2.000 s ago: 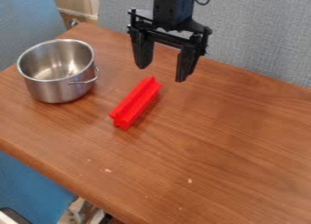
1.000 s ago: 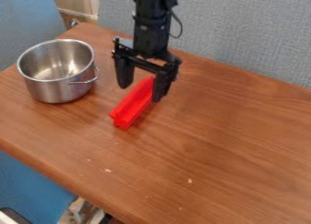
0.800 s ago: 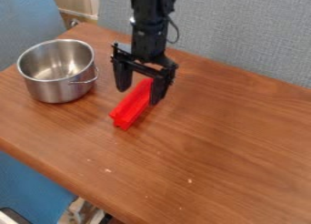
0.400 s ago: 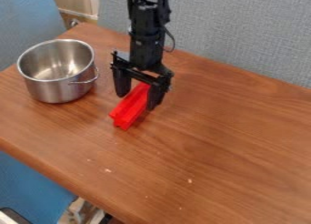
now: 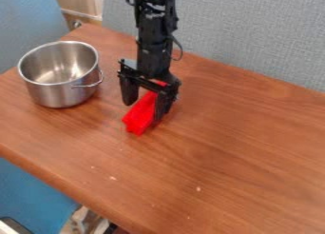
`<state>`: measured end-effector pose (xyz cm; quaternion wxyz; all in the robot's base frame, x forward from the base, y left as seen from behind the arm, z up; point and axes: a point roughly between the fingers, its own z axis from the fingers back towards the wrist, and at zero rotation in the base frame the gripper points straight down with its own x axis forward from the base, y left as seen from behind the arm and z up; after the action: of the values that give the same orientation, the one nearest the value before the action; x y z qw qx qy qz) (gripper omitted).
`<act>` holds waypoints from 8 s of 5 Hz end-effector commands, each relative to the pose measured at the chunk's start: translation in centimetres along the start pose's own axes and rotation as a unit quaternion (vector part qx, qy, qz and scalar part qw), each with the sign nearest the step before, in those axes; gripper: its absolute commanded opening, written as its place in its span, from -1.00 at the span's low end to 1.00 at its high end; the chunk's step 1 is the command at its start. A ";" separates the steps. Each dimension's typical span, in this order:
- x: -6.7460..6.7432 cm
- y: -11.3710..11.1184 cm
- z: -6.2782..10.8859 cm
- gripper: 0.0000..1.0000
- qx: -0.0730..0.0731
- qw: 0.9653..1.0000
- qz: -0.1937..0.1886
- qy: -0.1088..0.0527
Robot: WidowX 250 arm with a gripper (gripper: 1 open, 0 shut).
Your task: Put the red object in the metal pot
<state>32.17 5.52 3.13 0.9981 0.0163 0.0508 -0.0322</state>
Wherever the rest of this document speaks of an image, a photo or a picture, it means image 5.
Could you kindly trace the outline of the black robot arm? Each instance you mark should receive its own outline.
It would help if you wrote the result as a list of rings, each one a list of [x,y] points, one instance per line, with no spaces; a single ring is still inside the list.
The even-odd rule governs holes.
[[[153,121],[160,121],[176,100],[181,82],[170,73],[173,36],[177,30],[176,0],[125,0],[134,10],[138,31],[137,59],[121,59],[119,71],[121,99],[130,106],[138,99],[138,89],[154,92]]]

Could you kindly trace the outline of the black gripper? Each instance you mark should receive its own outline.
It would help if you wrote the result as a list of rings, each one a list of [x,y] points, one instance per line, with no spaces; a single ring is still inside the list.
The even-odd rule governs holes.
[[[138,99],[138,87],[157,93],[153,121],[169,112],[180,87],[180,80],[170,72],[173,44],[137,47],[137,59],[120,60],[121,99],[130,106]]]

